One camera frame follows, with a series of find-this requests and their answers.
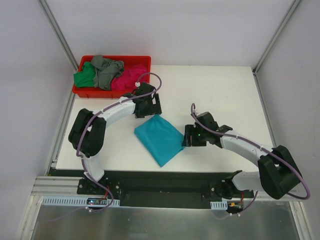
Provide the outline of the teal t shirt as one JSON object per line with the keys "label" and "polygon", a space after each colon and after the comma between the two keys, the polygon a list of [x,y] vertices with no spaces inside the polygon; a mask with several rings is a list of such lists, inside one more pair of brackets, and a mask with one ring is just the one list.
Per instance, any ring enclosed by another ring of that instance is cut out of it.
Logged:
{"label": "teal t shirt", "polygon": [[136,127],[134,134],[160,167],[185,148],[182,133],[158,114]]}

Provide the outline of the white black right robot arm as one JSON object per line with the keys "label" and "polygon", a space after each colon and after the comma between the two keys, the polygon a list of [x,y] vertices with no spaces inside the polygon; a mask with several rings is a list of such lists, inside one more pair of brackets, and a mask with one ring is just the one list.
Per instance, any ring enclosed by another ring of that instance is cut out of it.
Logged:
{"label": "white black right robot arm", "polygon": [[220,197],[231,199],[242,191],[263,191],[279,200],[302,183],[302,175],[286,147],[269,147],[250,140],[228,125],[218,125],[209,112],[198,115],[192,112],[191,116],[195,123],[185,125],[182,146],[215,145],[243,157],[258,168],[254,172],[237,170],[221,180],[215,188]]}

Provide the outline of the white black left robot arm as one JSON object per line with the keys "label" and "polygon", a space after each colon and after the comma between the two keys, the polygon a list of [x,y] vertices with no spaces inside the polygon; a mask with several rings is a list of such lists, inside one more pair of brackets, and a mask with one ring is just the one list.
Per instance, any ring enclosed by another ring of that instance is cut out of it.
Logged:
{"label": "white black left robot arm", "polygon": [[104,145],[106,129],[122,118],[134,115],[137,119],[162,113],[157,88],[143,82],[133,92],[121,96],[116,102],[97,111],[81,109],[68,135],[68,141],[81,158],[84,175],[90,179],[88,188],[99,195],[106,183],[101,178],[104,169],[97,157]]}

